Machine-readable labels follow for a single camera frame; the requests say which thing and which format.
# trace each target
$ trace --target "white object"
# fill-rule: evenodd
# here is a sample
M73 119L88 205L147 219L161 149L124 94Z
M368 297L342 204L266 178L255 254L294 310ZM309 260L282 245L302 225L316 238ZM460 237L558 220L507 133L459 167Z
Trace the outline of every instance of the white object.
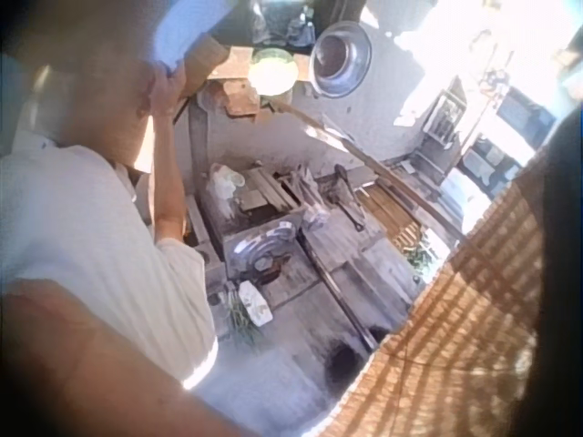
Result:
M204 260L175 239L154 244L105 159L81 146L15 152L0 160L0 199L3 284L59 283L185 387L209 371Z
M263 326L273 320L273 314L271 314L267 301L248 280L240 284L239 297L255 325Z
M411 165L411 161L406 159L405 161L401 161L401 167L404 168L404 171L413 175L415 173L415 167Z
M233 197L233 193L238 187L245 185L245 177L221 164L210 166L210 180L218 198L227 200Z

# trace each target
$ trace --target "wooden board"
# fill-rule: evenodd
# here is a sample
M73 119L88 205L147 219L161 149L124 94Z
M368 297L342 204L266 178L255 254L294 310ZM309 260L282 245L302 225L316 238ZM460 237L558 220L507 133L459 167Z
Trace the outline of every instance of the wooden board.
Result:
M358 199L386 228L387 238L402 252L417 246L421 224L381 187L373 184L356 192Z

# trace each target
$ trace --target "man's hand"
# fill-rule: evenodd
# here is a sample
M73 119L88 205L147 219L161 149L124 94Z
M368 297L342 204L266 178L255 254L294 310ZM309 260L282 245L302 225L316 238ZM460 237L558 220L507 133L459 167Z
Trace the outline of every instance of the man's hand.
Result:
M150 112L156 117L172 117L186 84L184 61L180 60L173 73L158 62L154 65L154 86L149 96Z

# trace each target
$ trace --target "man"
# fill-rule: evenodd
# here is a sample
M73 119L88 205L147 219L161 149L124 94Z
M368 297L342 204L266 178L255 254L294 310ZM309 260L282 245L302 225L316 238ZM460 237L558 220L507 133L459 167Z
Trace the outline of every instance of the man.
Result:
M96 152L81 146L15 152L0 161L0 274L3 297L16 279L50 279L19 282L18 289L72 294L191 388L210 370L217 340L203 258L182 240L186 206L172 118L185 81L183 63L170 75L156 65L154 240Z

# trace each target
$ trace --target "metal machine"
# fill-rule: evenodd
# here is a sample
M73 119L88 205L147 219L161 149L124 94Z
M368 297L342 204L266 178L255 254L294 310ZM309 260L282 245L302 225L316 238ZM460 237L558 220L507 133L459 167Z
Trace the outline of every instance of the metal machine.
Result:
M290 253L304 207L265 168L240 174L244 185L231 198L220 198L207 187L201 201L227 277L256 279Z

